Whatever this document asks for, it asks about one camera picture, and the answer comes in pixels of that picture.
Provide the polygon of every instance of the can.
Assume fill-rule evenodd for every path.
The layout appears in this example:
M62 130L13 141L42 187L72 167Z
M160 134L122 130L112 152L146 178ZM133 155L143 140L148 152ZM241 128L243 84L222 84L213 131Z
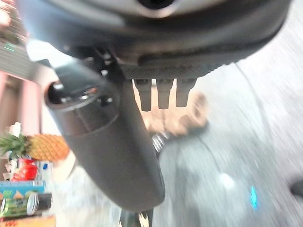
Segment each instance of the can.
M51 193L30 194L27 202L27 215L42 214L51 208L53 202L53 195Z
M3 199L0 218L27 215L27 199Z

